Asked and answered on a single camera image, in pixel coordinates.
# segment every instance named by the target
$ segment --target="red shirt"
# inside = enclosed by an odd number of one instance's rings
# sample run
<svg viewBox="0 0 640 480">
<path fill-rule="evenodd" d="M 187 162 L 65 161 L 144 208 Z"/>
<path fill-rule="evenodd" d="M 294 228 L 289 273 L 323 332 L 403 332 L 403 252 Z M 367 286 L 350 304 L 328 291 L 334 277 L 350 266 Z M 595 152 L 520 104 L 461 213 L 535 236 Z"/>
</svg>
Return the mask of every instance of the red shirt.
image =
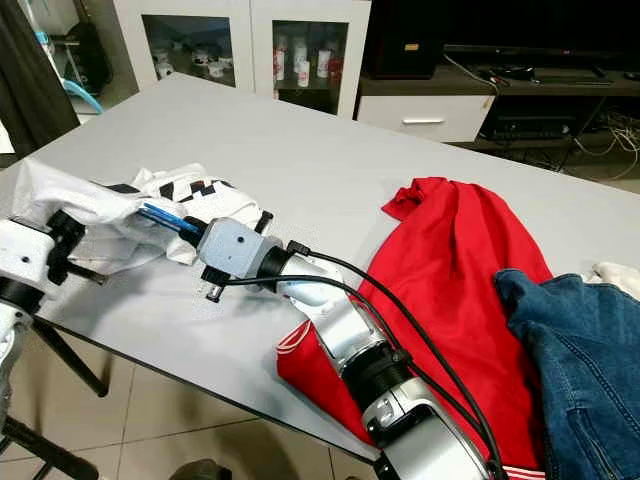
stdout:
<svg viewBox="0 0 640 480">
<path fill-rule="evenodd" d="M 401 223 L 374 257 L 369 273 L 402 300 L 469 388 L 493 429 L 504 463 L 540 467 L 544 423 L 538 374 L 507 329 L 493 286 L 493 275 L 504 268 L 522 270 L 536 282 L 549 280 L 551 272 L 536 243 L 500 197 L 477 185 L 415 179 L 383 210 Z M 467 406 L 395 306 L 369 284 L 360 291 L 414 361 Z M 313 326 L 302 325 L 278 346 L 280 376 L 370 442 L 361 412 L 313 333 Z M 486 455 L 475 431 L 440 400 Z"/>
</svg>

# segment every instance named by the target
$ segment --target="black and white patterned cloth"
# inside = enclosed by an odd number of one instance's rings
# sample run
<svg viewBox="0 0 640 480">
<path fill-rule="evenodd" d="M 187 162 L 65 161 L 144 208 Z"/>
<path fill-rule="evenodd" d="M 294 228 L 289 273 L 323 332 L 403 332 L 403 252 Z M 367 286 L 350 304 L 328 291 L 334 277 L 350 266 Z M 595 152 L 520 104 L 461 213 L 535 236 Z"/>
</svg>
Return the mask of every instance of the black and white patterned cloth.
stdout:
<svg viewBox="0 0 640 480">
<path fill-rule="evenodd" d="M 246 193 L 193 163 L 170 171 L 141 169 L 133 181 L 105 188 L 30 159 L 23 162 L 14 213 L 35 221 L 57 209 L 87 225 L 87 233 L 70 257 L 74 263 L 109 275 L 166 254 L 191 264 L 195 249 L 178 235 L 135 212 L 153 204 L 178 217 L 206 223 L 231 217 L 254 228 L 262 210 Z"/>
</svg>

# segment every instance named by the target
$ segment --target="drawer handle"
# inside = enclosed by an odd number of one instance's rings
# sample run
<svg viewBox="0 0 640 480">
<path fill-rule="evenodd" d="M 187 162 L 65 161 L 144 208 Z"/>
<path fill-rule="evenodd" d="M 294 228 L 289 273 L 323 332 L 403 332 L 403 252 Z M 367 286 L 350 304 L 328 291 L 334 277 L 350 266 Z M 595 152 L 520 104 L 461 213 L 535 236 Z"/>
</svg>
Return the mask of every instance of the drawer handle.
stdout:
<svg viewBox="0 0 640 480">
<path fill-rule="evenodd" d="M 444 123 L 444 118 L 403 118 L 403 125 L 439 125 Z"/>
</svg>

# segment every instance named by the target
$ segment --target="table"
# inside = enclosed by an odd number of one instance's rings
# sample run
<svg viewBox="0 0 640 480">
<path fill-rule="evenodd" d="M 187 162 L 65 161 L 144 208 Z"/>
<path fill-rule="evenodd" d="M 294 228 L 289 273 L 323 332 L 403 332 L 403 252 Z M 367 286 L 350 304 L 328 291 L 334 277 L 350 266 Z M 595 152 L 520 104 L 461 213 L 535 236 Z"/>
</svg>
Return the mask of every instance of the table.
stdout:
<svg viewBox="0 0 640 480">
<path fill-rule="evenodd" d="M 396 221 L 380 211 L 413 177 L 475 182 L 502 196 L 554 273 L 640 265 L 640 196 L 338 119 L 175 74 L 37 151 L 107 184 L 190 162 L 275 214 L 271 233 L 366 267 Z M 0 215 L 19 166 L 0 175 Z M 269 293 L 198 292 L 202 265 L 159 259 L 103 287 L 71 278 L 41 316 L 61 329 L 262 417 L 370 460 L 376 451 L 281 381 L 275 345 L 302 320 Z"/>
</svg>

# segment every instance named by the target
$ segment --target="dark curtain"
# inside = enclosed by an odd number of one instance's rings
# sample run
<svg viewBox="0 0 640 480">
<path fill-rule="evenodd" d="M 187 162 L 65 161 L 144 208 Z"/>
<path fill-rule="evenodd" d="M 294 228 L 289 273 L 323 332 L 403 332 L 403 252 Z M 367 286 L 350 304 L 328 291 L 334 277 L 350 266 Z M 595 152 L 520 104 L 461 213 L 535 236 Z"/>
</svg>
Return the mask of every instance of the dark curtain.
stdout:
<svg viewBox="0 0 640 480">
<path fill-rule="evenodd" d="M 0 0 L 0 120 L 18 158 L 79 125 L 16 0 Z"/>
</svg>

